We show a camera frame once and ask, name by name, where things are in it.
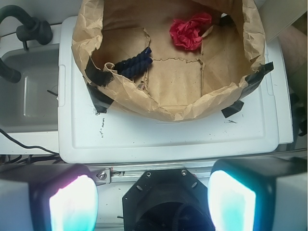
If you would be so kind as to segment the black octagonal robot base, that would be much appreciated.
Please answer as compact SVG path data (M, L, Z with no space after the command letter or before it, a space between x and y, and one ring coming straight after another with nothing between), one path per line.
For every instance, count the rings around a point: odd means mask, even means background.
M126 231L213 231L207 187L187 169L150 170L122 198Z

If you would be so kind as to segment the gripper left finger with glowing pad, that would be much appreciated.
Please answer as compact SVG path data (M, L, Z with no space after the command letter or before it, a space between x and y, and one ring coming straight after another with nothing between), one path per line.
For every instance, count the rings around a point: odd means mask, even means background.
M83 164L0 167L2 231L92 231L98 190Z

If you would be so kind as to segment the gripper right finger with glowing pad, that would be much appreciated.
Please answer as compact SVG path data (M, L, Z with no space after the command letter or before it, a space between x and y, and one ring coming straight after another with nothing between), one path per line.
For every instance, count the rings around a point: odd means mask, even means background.
M218 231L306 231L308 162L304 158L224 158L208 181Z

